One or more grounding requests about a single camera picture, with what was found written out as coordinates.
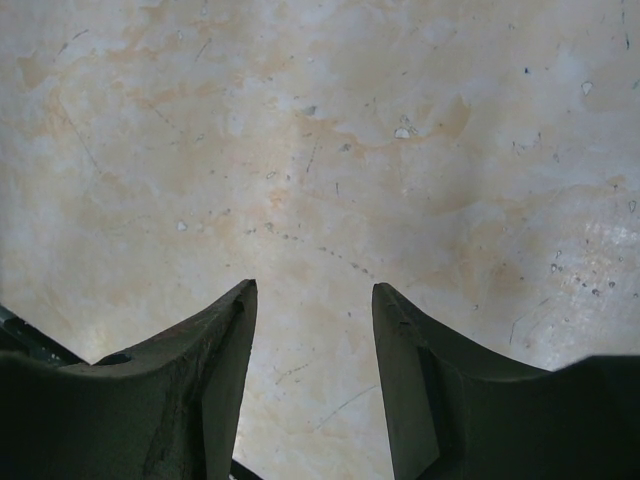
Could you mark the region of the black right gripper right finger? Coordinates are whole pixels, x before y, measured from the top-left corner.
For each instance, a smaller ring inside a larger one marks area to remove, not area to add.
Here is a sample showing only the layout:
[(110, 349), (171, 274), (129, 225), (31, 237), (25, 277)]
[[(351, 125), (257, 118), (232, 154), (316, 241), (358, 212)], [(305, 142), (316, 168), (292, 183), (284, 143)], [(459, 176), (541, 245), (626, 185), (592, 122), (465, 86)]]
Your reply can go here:
[(639, 360), (556, 371), (498, 354), (394, 287), (372, 291), (376, 355), (398, 479), (635, 479)]

